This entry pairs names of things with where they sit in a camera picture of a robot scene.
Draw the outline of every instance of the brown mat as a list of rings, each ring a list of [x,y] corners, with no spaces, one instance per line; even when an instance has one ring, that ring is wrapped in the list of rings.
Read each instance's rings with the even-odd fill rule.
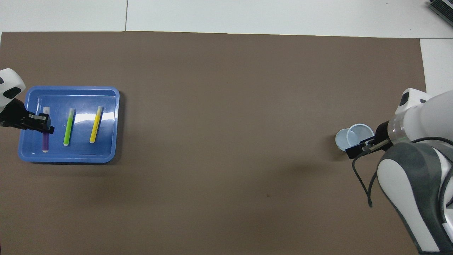
[[[418,39],[3,33],[3,68],[122,93],[108,165],[22,162],[0,128],[4,254],[416,254],[334,135],[424,90]],[[381,155],[358,162],[366,181]]]

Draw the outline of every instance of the plastic cup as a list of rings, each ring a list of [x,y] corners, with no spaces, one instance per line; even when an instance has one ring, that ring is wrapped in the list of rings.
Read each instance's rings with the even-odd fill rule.
[[[346,149],[372,136],[374,136],[373,130],[369,126],[359,123],[338,131],[335,136],[335,143],[340,150],[346,151]]]

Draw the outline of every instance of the blue tray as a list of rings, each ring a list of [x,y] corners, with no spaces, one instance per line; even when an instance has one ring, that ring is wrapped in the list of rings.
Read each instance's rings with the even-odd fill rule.
[[[118,107],[120,93],[114,87],[35,86],[25,98],[30,112],[42,113],[50,107],[51,125],[55,132],[49,135],[49,152],[42,151],[42,133],[22,130],[19,139],[19,157],[29,162],[106,163],[116,150]],[[90,143],[97,107],[104,107],[96,142]],[[69,109],[75,116],[69,146],[63,146]]]

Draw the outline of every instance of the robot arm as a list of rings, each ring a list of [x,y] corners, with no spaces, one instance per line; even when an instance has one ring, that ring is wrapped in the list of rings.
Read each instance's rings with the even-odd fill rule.
[[[453,90],[431,97],[409,88],[374,137],[346,150],[354,170],[359,157],[386,151],[376,175],[420,254],[453,255],[451,110]],[[370,188],[364,190],[371,205]]]
[[[12,69],[0,70],[0,126],[31,129],[52,134],[48,114],[38,115],[27,111],[24,104],[15,97],[25,90],[20,76]]]

